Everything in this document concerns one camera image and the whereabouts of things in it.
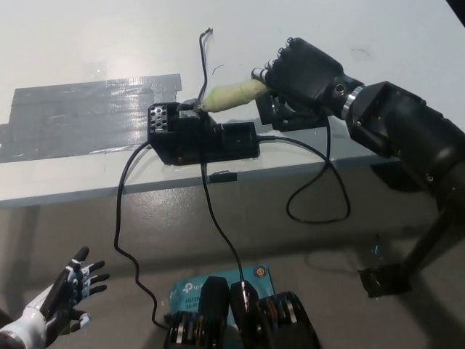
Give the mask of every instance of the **small bolt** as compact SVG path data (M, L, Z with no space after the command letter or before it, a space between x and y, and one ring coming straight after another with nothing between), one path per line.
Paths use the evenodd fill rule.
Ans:
M342 93L344 92L345 88L343 84L339 84L336 86L336 92Z

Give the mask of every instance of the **white table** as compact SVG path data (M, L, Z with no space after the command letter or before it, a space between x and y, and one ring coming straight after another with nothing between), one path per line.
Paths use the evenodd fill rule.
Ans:
M289 36L300 36L335 57L348 75L366 84L398 84L465 129L465 29L445 0L8 1L0 7L0 123L8 122L20 87L180 73L178 101L196 96L203 81L198 35L208 27L214 29L207 45L210 87L247 79ZM214 118L249 120L258 113L251 103ZM352 142L341 121L331 123L339 166L382 161ZM286 136L325 148L323 129ZM210 164L209 173L229 170L246 180L315 171L321 163L291 145L261 149L258 159ZM114 195L128 157L0 164L0 207ZM126 190L200 182L199 166L167 167L148 151Z

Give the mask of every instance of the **electrical cable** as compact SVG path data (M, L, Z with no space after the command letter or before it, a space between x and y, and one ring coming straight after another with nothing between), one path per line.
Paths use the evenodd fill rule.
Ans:
M199 37L198 37L198 44L201 47L201 59L202 59L202 70L203 70L203 85L201 87L200 92L198 93L198 101L201 102L203 99L203 95L205 94L206 90L206 85L208 83L208 77L207 77L207 72L206 72L206 59L205 59L205 50L203 48L203 37L213 33L213 29L208 28L206 31L204 31Z
M124 189L124 182L126 180L126 176L128 174L129 168L131 167L132 162L136 158L137 154L139 154L144 148L146 148L150 142L147 140L143 144L141 144L137 149L132 153L132 155L129 157L128 161L126 162L126 166L123 169L123 172L121 173L121 178L119 180L118 184L118 192L116 194L116 229L115 229L115 238L113 240L113 247L117 252L122 254L124 257L128 258L129 260L132 261L134 266L136 267L136 275L134 277L134 280L136 281L136 284L138 287L140 287L145 293L147 293L150 298L152 298L153 301L153 310L152 310L152 322L162 328L162 329L168 329L168 327L160 324L158 321L155 320L155 313L157 311L157 299L155 295L140 281L140 265L139 262L137 262L136 258L130 254L129 252L124 251L119 245L119 235L121 231L121 201L123 199L123 189Z
M350 203L350 198L349 194L347 193L346 186L344 184L344 181L341 178L341 175L339 174L337 168L331 163L331 127L329 125L329 121L326 120L326 153L327 156L323 155L320 151L317 149L313 148L312 146L303 143L299 140L294 140L292 138L287 138L287 137L278 137L278 136L258 136L258 141L259 142L276 142L276 141L282 141L282 142L289 142L293 143L294 145L299 145L308 151L311 151L312 153L316 154L318 157L320 157L322 160L324 160L325 164L321 168L321 170L317 173L316 176L314 176L308 183L304 184L302 187L297 189L288 199L288 202L286 204L286 213L288 216L300 223L306 223L306 224L313 224L313 225L322 225L322 224L329 224L329 223L335 223L335 222L341 222L343 220L346 220L352 213L352 204ZM346 202L346 213L343 217L340 218L333 218L330 220L302 220L298 217L295 217L292 215L291 210L290 210L290 205L292 200L299 194L301 193L305 188L310 187L313 183L315 183L317 180L319 180L326 172L327 168L331 169L331 171L334 173L336 176L337 181L339 182L339 186L342 191L342 195L344 196L344 200Z
M213 29L211 28L208 28L206 31L204 31L200 37L198 38L198 43L200 45L200 48L201 48L201 56L202 56L202 71L203 71L203 85L201 87L201 90L198 94L198 101L201 102L202 99L203 99L203 95L205 94L205 90L206 90L206 87L207 87L207 84L208 84L208 76L207 76L207 71L206 71L206 58L205 58L205 50L203 49L203 37L209 33L212 33L213 32ZM229 240L229 238L226 236L226 234L223 232L223 230L221 229L221 227L219 226L219 223L217 221L217 218L215 217L215 214L213 212L213 208L211 206L211 199L210 199L210 193L209 193L209 189L208 189L208 186L207 186L207 171L206 171L206 167L207 167L207 163L206 161L204 160L204 156L203 156L203 149L202 149L202 145L200 146L200 157L201 157L201 174L202 174L202 184L203 184L203 190L205 191L205 197L206 197L206 203L209 207L209 212L210 212L210 216L211 216L211 220L213 220L213 223L215 224L215 227L217 227L217 230L219 232L219 234L222 236L222 238L226 241L227 245L230 247L231 249L231 252L232 254L234 255L234 258L238 264L238 269L239 269L239 279L240 281L244 281L244 274L243 274L243 270L242 270L242 263L240 262L240 258L239 258L239 254L238 252L236 251L235 247L233 246L233 244L231 243L231 241Z

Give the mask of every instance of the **humanoid robot hand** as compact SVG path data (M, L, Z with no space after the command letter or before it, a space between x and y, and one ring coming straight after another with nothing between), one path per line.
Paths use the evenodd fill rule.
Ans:
M26 306L21 318L0 332L22 342L25 349L39 349L48 347L68 330L76 332L88 326L91 321L89 313L74 307L93 294L105 291L106 285L92 285L110 277L107 273L91 275L105 265L104 261L82 267L88 254L89 248L82 247L55 283Z
M347 93L361 85L344 75L339 62L301 38L289 38L276 59L251 75L287 100L306 108L324 107L336 116Z

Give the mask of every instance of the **concrete floor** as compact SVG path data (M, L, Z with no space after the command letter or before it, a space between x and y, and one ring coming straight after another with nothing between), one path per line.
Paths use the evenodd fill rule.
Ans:
M357 269L399 260L434 219L434 202L387 190L368 170L343 177L354 213L335 225L287 218L286 198L305 176L212 185L211 198L243 264L267 263L276 291L300 296L324 348L465 348L461 230L444 239L434 263L413 280L413 292L368 299ZM334 183L329 175L302 195L296 213L341 215ZM107 262L108 290L80 305L92 314L92 325L62 336L52 348L161 348L164 333L150 322L151 300L135 286L130 262L113 250L115 203L106 198L0 212L0 308L13 316L53 282L80 246L90 247L89 261ZM121 245L140 260L142 280L158 297L159 319L169 311L176 281L234 268L202 188L125 196Z

